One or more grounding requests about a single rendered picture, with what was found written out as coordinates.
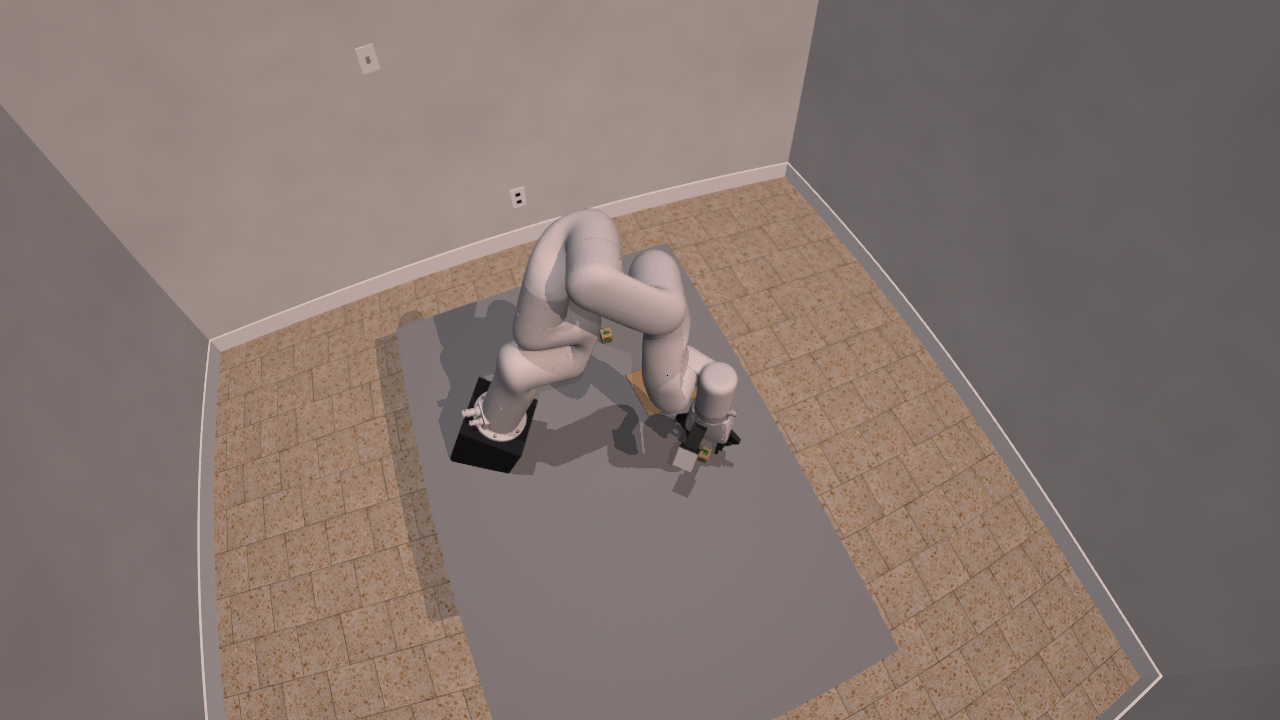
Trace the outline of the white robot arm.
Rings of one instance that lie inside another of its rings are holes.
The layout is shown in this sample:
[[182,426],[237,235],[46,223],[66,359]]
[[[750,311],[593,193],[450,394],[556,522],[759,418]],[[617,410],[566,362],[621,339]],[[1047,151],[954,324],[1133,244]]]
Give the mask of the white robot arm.
[[698,384],[694,409],[701,421],[719,424],[736,416],[733,366],[687,345],[691,316],[689,304],[685,316],[681,282],[675,259],[657,249],[640,252],[626,275],[620,232],[604,211],[581,209],[561,217],[529,258],[515,311],[515,340],[497,354],[488,395],[461,410],[461,416],[474,416],[468,425],[488,439],[518,437],[538,395],[532,387],[582,374],[602,316],[643,332],[643,383],[660,411],[684,411]]

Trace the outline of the tan square mat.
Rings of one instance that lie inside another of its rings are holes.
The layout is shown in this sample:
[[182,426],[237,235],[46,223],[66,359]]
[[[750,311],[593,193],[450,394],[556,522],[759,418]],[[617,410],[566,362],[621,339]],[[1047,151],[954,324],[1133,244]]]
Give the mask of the tan square mat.
[[[646,395],[646,389],[645,389],[645,386],[643,383],[643,369],[640,369],[637,372],[632,372],[632,373],[630,373],[626,377],[628,379],[628,383],[632,386],[635,393],[637,395],[637,398],[643,404],[643,407],[645,409],[645,411],[646,411],[646,414],[648,414],[649,418],[655,416],[655,415],[663,413],[654,404],[652,404],[652,400]],[[696,395],[698,393],[694,389],[692,397],[690,400],[695,398]]]

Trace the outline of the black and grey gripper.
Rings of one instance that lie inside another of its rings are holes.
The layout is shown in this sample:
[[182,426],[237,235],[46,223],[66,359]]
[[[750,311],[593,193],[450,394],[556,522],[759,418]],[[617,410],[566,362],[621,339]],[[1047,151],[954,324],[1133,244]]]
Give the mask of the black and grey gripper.
[[721,421],[719,424],[708,424],[705,421],[701,421],[698,418],[698,415],[695,413],[695,409],[694,409],[695,407],[695,400],[696,400],[696,397],[692,400],[692,404],[689,407],[689,413],[677,414],[677,416],[675,418],[675,420],[678,421],[681,424],[681,427],[686,430],[685,433],[689,436],[689,432],[690,432],[690,429],[692,427],[692,423],[698,423],[701,427],[707,427],[707,433],[705,433],[704,438],[716,441],[718,443],[716,446],[716,455],[719,451],[722,451],[722,448],[724,448],[724,446],[739,445],[741,439],[732,430],[733,429],[733,416],[730,416],[730,419],[726,419],[724,421]]

